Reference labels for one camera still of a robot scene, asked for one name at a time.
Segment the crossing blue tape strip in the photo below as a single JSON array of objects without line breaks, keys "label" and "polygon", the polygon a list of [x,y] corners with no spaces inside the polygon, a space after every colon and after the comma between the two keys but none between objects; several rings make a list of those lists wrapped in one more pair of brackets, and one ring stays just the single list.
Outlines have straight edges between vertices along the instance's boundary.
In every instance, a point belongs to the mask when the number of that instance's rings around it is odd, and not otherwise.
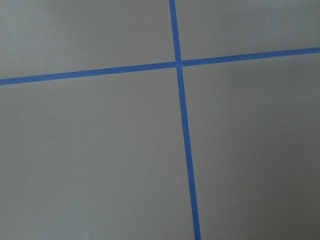
[{"label": "crossing blue tape strip", "polygon": [[[260,53],[189,59],[189,60],[183,60],[180,65],[182,67],[190,67],[190,66],[200,66],[200,65],[209,65],[209,64],[268,59],[268,58],[280,58],[280,57],[288,57],[288,56],[318,54],[319,52],[320,52],[320,49],[318,47],[301,48],[301,49],[293,49],[293,50],[279,50],[279,51],[269,51],[269,52],[260,52]],[[6,85],[46,82],[46,81],[55,81],[55,80],[64,80],[64,79],[131,73],[131,72],[163,70],[163,69],[171,69],[175,67],[176,67],[176,63],[174,61],[170,61],[170,62],[119,66],[119,67],[91,69],[91,70],[82,70],[82,71],[73,71],[73,72],[42,74],[42,75],[34,75],[34,76],[13,77],[13,78],[1,79],[0,84],[2,86],[6,86]]]}]

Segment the long blue tape strip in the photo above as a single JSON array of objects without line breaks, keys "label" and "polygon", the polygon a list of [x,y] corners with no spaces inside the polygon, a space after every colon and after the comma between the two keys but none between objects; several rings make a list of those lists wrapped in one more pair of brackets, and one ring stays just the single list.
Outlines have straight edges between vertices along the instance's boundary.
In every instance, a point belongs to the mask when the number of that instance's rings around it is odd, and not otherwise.
[{"label": "long blue tape strip", "polygon": [[189,187],[189,195],[190,195],[193,234],[194,234],[195,240],[201,240],[202,237],[201,237],[201,228],[200,228],[200,220],[199,220],[195,173],[194,173],[194,166],[193,166],[193,154],[192,154],[192,146],[191,146],[191,138],[190,138],[186,91],[185,91],[185,83],[184,83],[183,60],[181,55],[178,15],[177,15],[175,0],[169,1],[169,10],[170,10],[171,30],[172,30],[172,38],[173,38],[174,59],[175,59],[176,74],[177,74],[178,96],[179,96],[180,115],[181,115],[181,122],[182,122],[182,133],[183,133],[185,160],[186,160],[186,168],[187,168],[188,187]]}]

